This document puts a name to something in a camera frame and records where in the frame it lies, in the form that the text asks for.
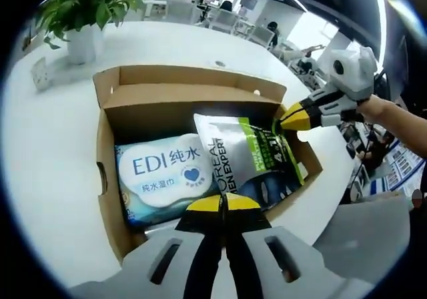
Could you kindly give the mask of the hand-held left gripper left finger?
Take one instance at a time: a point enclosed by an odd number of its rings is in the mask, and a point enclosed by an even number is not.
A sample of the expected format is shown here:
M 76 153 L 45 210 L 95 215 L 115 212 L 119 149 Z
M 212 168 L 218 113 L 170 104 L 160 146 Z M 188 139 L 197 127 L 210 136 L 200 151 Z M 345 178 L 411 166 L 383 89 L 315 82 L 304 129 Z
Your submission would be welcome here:
M 190 204 L 174 230 L 152 236 L 123 260 L 125 298 L 209 298 L 222 255 L 224 199 Z

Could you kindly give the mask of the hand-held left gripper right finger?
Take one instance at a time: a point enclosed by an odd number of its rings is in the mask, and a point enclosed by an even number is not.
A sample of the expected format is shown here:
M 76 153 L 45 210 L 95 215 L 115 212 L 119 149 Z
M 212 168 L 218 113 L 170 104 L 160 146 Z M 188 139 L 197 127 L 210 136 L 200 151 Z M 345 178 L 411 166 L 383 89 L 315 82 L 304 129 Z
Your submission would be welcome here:
M 331 298 L 334 276 L 322 255 L 249 197 L 225 194 L 226 254 L 238 298 Z

